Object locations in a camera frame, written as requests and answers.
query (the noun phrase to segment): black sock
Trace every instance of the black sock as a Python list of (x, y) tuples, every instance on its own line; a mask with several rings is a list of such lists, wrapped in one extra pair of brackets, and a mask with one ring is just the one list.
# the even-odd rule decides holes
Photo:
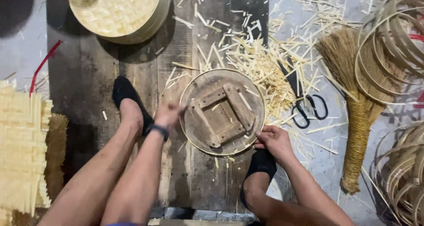
[[(256, 172), (265, 172), (269, 175), (268, 185), (271, 183), (275, 172), (277, 172), (275, 158), (266, 149), (257, 149), (256, 152), (252, 155), (252, 161), (250, 162), (249, 170), (247, 171), (246, 177), (243, 180), (243, 184), (247, 177)], [(244, 197), (243, 185), (240, 191), (240, 200), (243, 203), (244, 207), (248, 209), (246, 199)]]
[(143, 115), (142, 136), (145, 137), (147, 127), (154, 123), (153, 118), (144, 108), (143, 104), (141, 103), (140, 97), (138, 96), (137, 91), (134, 89), (131, 82), (124, 76), (118, 76), (118, 78), (115, 79), (115, 83), (113, 84), (112, 93), (112, 99), (118, 109), (121, 105), (121, 101), (126, 98), (134, 100), (141, 109), (141, 113)]

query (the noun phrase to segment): hand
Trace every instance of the hand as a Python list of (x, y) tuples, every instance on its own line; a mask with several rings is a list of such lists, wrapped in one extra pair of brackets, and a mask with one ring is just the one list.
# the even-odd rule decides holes
[(276, 126), (264, 126), (262, 132), (256, 132), (257, 140), (254, 143), (257, 149), (268, 151), (282, 163), (289, 159), (297, 159), (294, 155), (287, 131)]
[(185, 112), (187, 106), (177, 103), (160, 104), (155, 115), (155, 125), (171, 131), (177, 124), (178, 117)]

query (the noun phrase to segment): scissors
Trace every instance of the scissors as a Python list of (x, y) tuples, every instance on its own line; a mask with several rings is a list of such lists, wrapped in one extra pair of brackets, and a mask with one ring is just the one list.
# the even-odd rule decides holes
[[(292, 68), (292, 66), (293, 66), (293, 62), (292, 62), (292, 60), (291, 60), (291, 58), (290, 58), (290, 56), (288, 56), (287, 57), (287, 61), (289, 62), (289, 70), (290, 71), (293, 71), (293, 68)], [(279, 64), (279, 66), (280, 66), (280, 69), (281, 69), (281, 71), (283, 71), (283, 74), (284, 75), (288, 75), (289, 74), (289, 72), (283, 67), (283, 64), (281, 64), (281, 62), (280, 61), (278, 61), (278, 64)], [(287, 76), (287, 80), (289, 81), (289, 84), (290, 84), (290, 86), (292, 87), (292, 89), (293, 89), (293, 91), (294, 91), (294, 94), (296, 95), (296, 99), (297, 99), (297, 101), (296, 101), (296, 105), (293, 107), (293, 109), (292, 109), (292, 115), (293, 115), (293, 112), (294, 112), (294, 109), (296, 108), (299, 112), (300, 112), (300, 115), (302, 115), (302, 117), (305, 119), (305, 121), (306, 121), (306, 125), (304, 125), (304, 126), (300, 126), (297, 122), (296, 122), (296, 120), (293, 118), (293, 121), (294, 121), (294, 124), (296, 124), (296, 126), (298, 126), (299, 128), (301, 128), (301, 129), (305, 129), (305, 128), (307, 128), (308, 126), (309, 126), (309, 124), (310, 124), (310, 120), (308, 119), (308, 117), (306, 116), (306, 114), (305, 114), (305, 112), (303, 111), (303, 109), (302, 109), (302, 107), (300, 106), (300, 103), (304, 100), (304, 95), (303, 95), (303, 91), (302, 91), (302, 86), (300, 85), (300, 83), (298, 82), (298, 80), (297, 80), (297, 74), (296, 74), (296, 71), (293, 71), (290, 75), (288, 75)], [(327, 108), (327, 104), (325, 103), (325, 101), (324, 101), (324, 99), (321, 97), (321, 96), (319, 96), (319, 95), (317, 95), (317, 94), (313, 94), (312, 96), (314, 96), (314, 97), (317, 97), (317, 98), (319, 98), (319, 99), (321, 99), (321, 101), (322, 101), (322, 103), (324, 104), (324, 108), (325, 108), (325, 115), (324, 116), (319, 116), (318, 115), (318, 113), (317, 113), (317, 109), (316, 109), (316, 107), (315, 107), (315, 102), (314, 102), (314, 99), (312, 99), (312, 97), (310, 96), (310, 95), (306, 95), (305, 96), (305, 98), (310, 102), (310, 104), (311, 104), (311, 106), (312, 106), (312, 108), (314, 109), (314, 114), (315, 114), (315, 117), (318, 119), (318, 120), (323, 120), (323, 119), (326, 119), (326, 117), (328, 116), (328, 108)]]

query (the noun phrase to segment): wooden workbench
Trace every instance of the wooden workbench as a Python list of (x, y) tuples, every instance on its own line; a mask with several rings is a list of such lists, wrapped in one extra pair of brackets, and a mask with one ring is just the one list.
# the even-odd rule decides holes
[[(221, 40), (227, 28), (221, 26), (223, 33), (218, 33), (194, 17), (194, 3), (198, 0), (185, 0), (177, 7), (179, 1), (171, 0), (167, 21), (154, 38), (142, 44), (123, 46), (109, 43), (83, 28), (73, 16), (67, 0), (47, 0), (48, 46), (57, 40), (63, 41), (49, 60), (49, 75), (53, 111), (65, 114), (70, 120), (65, 182), (109, 141), (119, 125), (119, 111), (112, 101), (113, 81), (118, 75), (133, 82), (146, 109), (153, 114), (159, 99), (179, 100), (191, 80), (186, 76), (163, 91), (173, 68), (171, 62), (198, 67), (201, 56), (197, 44), (208, 52), (212, 43), (218, 44)], [(230, 24), (229, 28), (241, 31), (244, 17), (231, 10), (244, 10), (253, 14), (250, 22), (260, 20), (261, 34), (267, 36), (268, 3), (265, 1), (204, 0), (199, 5), (199, 12), (205, 19), (218, 19)], [(176, 22), (173, 15), (195, 26), (189, 29)], [(200, 39), (198, 34), (208, 34), (208, 37)], [(164, 50), (155, 55), (162, 47)], [(174, 76), (182, 71), (187, 70), (177, 68)], [(188, 72), (193, 78), (199, 74)], [(177, 132), (164, 146), (158, 206), (244, 213), (239, 193), (254, 150), (234, 156), (235, 163), (218, 158), (217, 169), (214, 157), (195, 147), (183, 147), (178, 152), (186, 138), (181, 130)]]

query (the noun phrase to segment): person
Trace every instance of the person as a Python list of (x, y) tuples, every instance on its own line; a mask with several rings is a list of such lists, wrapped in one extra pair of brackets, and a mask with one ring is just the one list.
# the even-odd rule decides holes
[[(161, 104), (153, 120), (137, 96), (125, 77), (115, 80), (112, 98), (121, 114), (118, 130), (65, 185), (39, 226), (147, 224), (159, 190), (163, 143), (185, 107)], [(297, 160), (286, 131), (264, 126), (256, 135), (256, 152), (240, 199), (261, 224), (354, 225)], [(146, 139), (130, 168), (124, 171), (139, 136)], [(289, 176), (297, 204), (266, 195), (276, 162)]]

